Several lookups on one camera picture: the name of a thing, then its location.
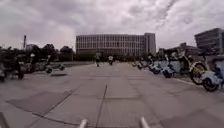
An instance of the cloud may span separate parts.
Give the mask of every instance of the cloud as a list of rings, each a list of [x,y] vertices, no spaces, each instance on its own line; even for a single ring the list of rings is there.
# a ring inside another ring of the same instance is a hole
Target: cloud
[[[57,48],[77,34],[155,32],[158,47],[194,43],[194,34],[223,27],[223,0],[0,0],[0,44]]]

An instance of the pedestrian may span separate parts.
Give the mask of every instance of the pedestrian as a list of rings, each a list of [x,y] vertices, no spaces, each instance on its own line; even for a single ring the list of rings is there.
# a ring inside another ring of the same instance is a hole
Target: pedestrian
[[[100,55],[96,54],[95,59],[96,59],[96,65],[97,65],[97,67],[99,67],[100,66],[99,65],[99,63],[100,63]]]

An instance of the paved plaza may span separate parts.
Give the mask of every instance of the paved plaza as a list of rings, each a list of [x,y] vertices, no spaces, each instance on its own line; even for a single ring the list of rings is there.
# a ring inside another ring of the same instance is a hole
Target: paved plaza
[[[127,63],[53,74],[0,84],[0,111],[10,128],[76,128],[83,119],[89,128],[138,128],[140,117],[151,128],[224,127],[222,91],[209,93]]]

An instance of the yellow bicycle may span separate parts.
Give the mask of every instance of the yellow bicycle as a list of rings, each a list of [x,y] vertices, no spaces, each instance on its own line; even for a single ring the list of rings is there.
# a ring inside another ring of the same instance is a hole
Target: yellow bicycle
[[[181,57],[185,59],[189,65],[189,76],[191,81],[196,85],[202,85],[203,84],[203,81],[201,79],[202,74],[210,70],[205,56],[203,56],[204,62],[201,61],[191,62],[189,60],[189,57],[185,55],[185,52],[182,52],[181,54],[182,54]]]

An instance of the large building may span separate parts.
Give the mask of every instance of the large building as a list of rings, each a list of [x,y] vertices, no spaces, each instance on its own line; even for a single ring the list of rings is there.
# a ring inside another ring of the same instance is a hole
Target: large building
[[[221,28],[214,28],[195,35],[197,47],[207,53],[223,54],[224,33]]]
[[[76,52],[77,54],[95,54],[96,52],[100,52],[121,56],[141,56],[144,53],[156,54],[155,34],[79,35],[76,37]]]

